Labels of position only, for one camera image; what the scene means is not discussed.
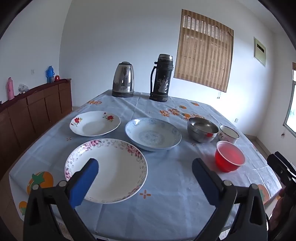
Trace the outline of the person's right hand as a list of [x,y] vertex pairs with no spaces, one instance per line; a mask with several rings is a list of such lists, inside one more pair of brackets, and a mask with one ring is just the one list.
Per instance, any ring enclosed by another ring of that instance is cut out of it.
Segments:
[[277,201],[275,208],[273,209],[271,219],[269,220],[269,229],[274,230],[281,220],[281,213],[284,208],[283,199],[285,196],[285,189],[282,188],[278,194],[280,199]]

